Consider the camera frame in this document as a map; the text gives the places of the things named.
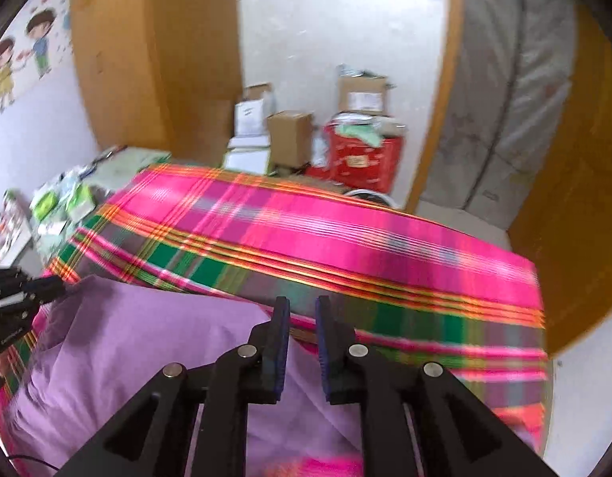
floor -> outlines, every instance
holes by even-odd
[[[415,215],[511,251],[511,243],[504,229],[491,226],[465,210],[444,208],[426,201],[419,201]]]

plaid cloth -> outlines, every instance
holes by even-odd
[[[534,266],[439,224],[291,182],[165,163],[104,204],[49,269],[66,281],[96,274],[262,306],[287,296],[291,332],[306,346],[315,299],[329,295],[363,342],[404,363],[442,363],[539,444],[546,354]],[[44,324],[39,314],[11,349],[0,408]]]

cable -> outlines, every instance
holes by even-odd
[[[45,462],[43,459],[37,459],[37,457],[25,456],[24,454],[13,454],[12,456],[8,456],[8,460],[12,461],[13,459],[25,459],[28,461],[38,462],[38,463],[46,465],[49,468],[52,468],[55,471],[59,471],[59,469],[53,464],[50,464],[49,462]]]

white box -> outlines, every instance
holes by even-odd
[[[245,100],[235,104],[235,136],[264,134],[264,101]]]
[[[228,149],[270,147],[270,136],[234,136],[229,140]]]
[[[265,175],[269,171],[270,149],[234,149],[225,154],[222,167],[235,172]]]

cartoon child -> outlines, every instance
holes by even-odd
[[[25,33],[35,40],[32,47],[37,61],[39,70],[39,78],[41,79],[50,71],[50,63],[48,62],[48,32],[52,28],[56,14],[53,9],[45,9],[36,13],[25,27]]]
[[[12,96],[12,90],[15,88],[15,83],[12,81],[12,54],[15,47],[15,41],[11,37],[7,37],[0,41],[0,113],[3,113],[6,107],[6,97],[12,104],[15,98]]]

